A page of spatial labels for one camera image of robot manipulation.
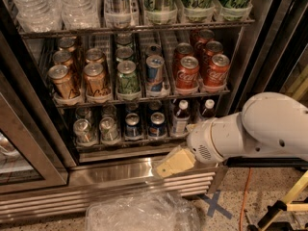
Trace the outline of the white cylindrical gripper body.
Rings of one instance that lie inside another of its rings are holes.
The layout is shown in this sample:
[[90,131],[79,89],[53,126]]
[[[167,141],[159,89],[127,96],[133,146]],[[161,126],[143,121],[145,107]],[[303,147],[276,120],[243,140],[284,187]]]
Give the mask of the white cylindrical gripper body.
[[239,116],[210,118],[197,123],[187,146],[203,164],[221,163],[244,154],[244,128]]

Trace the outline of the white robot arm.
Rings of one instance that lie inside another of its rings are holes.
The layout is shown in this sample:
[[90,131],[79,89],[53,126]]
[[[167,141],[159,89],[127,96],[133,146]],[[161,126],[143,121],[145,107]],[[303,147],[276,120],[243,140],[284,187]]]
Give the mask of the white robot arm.
[[258,93],[238,113],[191,125],[186,143],[156,164],[153,175],[167,178],[196,162],[217,164],[234,157],[293,156],[307,161],[308,108],[281,93]]

